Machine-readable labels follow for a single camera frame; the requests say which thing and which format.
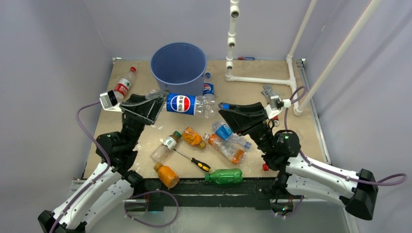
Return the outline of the crushed blue label bottle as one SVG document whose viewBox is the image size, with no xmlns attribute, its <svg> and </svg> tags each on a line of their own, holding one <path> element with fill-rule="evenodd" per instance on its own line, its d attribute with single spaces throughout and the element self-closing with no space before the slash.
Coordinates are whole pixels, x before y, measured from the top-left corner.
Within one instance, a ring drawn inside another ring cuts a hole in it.
<svg viewBox="0 0 412 233">
<path fill-rule="evenodd" d="M 246 149 L 250 149 L 251 143 L 248 142 L 243 136 L 239 136 L 234 133 L 231 128 L 223 121 L 216 121 L 212 124 L 213 132 L 221 139 L 243 146 Z"/>
</svg>

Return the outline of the orange floral label bottle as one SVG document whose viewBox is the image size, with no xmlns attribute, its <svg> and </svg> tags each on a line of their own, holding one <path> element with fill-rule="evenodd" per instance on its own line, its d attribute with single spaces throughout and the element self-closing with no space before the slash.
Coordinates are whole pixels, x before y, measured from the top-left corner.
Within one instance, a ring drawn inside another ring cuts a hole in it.
<svg viewBox="0 0 412 233">
<path fill-rule="evenodd" d="M 203 138 L 209 145 L 211 145 L 216 151 L 226 157 L 233 164 L 237 165 L 244 159 L 245 152 L 243 150 L 238 149 L 237 147 L 221 139 L 217 134 L 205 133 Z"/>
</svg>

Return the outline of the large Pepsi bottle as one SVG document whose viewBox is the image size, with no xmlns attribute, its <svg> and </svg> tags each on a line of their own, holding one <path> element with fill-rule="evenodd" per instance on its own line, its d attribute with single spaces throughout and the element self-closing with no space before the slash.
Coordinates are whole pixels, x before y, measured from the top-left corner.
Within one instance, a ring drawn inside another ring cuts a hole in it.
<svg viewBox="0 0 412 233">
<path fill-rule="evenodd" d="M 151 90 L 146 99 L 162 96 L 166 97 L 162 111 L 170 113 L 211 118 L 217 115 L 220 109 L 228 107 L 226 103 L 218 103 L 215 99 L 205 96 L 175 94 L 161 90 Z"/>
</svg>

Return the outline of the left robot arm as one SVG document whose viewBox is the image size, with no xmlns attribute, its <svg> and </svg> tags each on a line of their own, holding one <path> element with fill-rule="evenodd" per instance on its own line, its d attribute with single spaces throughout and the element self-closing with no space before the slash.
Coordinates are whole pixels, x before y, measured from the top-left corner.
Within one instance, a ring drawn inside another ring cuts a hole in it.
<svg viewBox="0 0 412 233">
<path fill-rule="evenodd" d="M 122 113 L 122 129 L 93 139 L 101 157 L 92 175 L 60 206 L 38 216 L 45 233 L 88 233 L 109 211 L 128 197 L 138 199 L 145 192 L 145 180 L 130 168 L 135 146 L 145 128 L 153 125 L 168 93 L 146 96 L 132 94 L 119 102 L 113 91 L 100 95 L 104 110 Z"/>
</svg>

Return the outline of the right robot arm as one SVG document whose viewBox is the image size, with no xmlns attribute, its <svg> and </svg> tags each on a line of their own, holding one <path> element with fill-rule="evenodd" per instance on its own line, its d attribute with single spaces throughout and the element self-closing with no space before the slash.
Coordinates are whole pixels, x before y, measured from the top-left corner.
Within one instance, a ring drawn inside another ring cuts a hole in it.
<svg viewBox="0 0 412 233">
<path fill-rule="evenodd" d="M 278 172 L 273 184 L 276 196 L 311 196 L 334 202 L 360 219 L 372 220 L 378 196 L 373 173 L 333 167 L 305 157 L 300 139 L 292 130 L 273 133 L 266 110 L 259 102 L 250 105 L 219 104 L 219 114 L 237 135 L 248 135 L 262 151 L 270 170 Z"/>
</svg>

